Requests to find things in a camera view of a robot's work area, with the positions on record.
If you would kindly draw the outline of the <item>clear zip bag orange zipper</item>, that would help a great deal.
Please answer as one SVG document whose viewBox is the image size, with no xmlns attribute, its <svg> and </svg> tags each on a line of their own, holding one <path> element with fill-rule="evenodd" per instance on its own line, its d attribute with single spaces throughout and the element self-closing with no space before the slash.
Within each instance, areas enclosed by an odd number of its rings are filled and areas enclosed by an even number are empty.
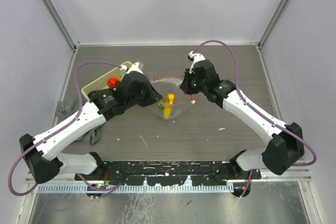
<svg viewBox="0 0 336 224">
<path fill-rule="evenodd" d="M 193 96 L 185 94 L 180 88 L 183 79 L 183 76 L 151 78 L 151 85 L 162 99 L 149 106 L 149 109 L 162 119 L 170 120 L 194 106 L 196 101 Z"/>
</svg>

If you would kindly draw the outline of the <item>yellow toy banana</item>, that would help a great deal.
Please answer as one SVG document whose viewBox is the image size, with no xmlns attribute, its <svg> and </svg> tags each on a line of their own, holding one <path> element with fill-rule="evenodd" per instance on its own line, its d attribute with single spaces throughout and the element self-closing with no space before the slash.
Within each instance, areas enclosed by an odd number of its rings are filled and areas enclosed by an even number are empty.
<svg viewBox="0 0 336 224">
<path fill-rule="evenodd" d="M 175 94 L 168 93 L 165 98 L 164 109 L 163 109 L 163 117 L 165 120 L 169 119 L 172 114 L 174 100 L 175 100 Z"/>
</svg>

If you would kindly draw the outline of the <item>green toy lettuce leaf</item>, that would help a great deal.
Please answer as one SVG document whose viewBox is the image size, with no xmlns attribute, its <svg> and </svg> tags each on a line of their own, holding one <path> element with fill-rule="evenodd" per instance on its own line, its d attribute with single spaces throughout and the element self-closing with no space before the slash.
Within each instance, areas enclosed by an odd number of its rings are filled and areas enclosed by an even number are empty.
<svg viewBox="0 0 336 224">
<path fill-rule="evenodd" d="M 162 104 L 155 103 L 155 104 L 153 104 L 153 108 L 158 110 L 158 111 L 163 111 L 164 106 Z"/>
</svg>

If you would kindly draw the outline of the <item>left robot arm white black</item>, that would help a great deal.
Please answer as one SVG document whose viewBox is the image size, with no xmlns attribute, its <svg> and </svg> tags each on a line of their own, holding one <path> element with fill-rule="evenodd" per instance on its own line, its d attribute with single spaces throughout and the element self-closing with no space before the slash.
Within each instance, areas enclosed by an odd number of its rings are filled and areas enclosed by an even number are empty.
<svg viewBox="0 0 336 224">
<path fill-rule="evenodd" d="M 89 97 L 90 100 L 78 112 L 55 127 L 36 136 L 25 134 L 19 139 L 24 161 L 37 184 L 63 174 L 101 179 L 106 165 L 97 153 L 65 154 L 62 150 L 127 109 L 135 105 L 147 107 L 162 100 L 148 78 L 136 71 L 126 74 L 115 89 L 92 91 Z"/>
</svg>

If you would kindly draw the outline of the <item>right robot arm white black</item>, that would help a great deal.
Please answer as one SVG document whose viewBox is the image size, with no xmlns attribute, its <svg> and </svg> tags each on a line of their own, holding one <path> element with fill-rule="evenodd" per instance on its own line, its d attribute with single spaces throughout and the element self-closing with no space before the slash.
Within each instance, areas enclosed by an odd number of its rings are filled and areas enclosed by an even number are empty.
<svg viewBox="0 0 336 224">
<path fill-rule="evenodd" d="M 301 127 L 296 123 L 288 125 L 257 107 L 234 83 L 220 79 L 214 65 L 204 57 L 195 58 L 185 70 L 181 90 L 186 94 L 204 94 L 209 102 L 241 119 L 266 144 L 264 149 L 243 150 L 231 158 L 233 177 L 241 179 L 249 170 L 260 168 L 282 175 L 303 156 L 304 146 L 294 137 L 302 137 Z"/>
</svg>

